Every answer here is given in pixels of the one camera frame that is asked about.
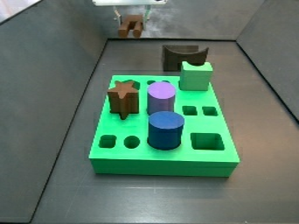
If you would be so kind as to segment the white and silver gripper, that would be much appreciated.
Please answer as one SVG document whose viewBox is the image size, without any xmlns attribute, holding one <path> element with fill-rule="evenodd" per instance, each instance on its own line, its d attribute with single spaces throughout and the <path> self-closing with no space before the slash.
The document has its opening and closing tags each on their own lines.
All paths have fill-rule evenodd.
<svg viewBox="0 0 299 224">
<path fill-rule="evenodd" d="M 96 6 L 113 6 L 113 12 L 116 14 L 116 20 L 121 21 L 121 15 L 117 11 L 117 6 L 144 5 L 144 23 L 148 20 L 151 5 L 164 5 L 168 0 L 92 0 Z"/>
</svg>

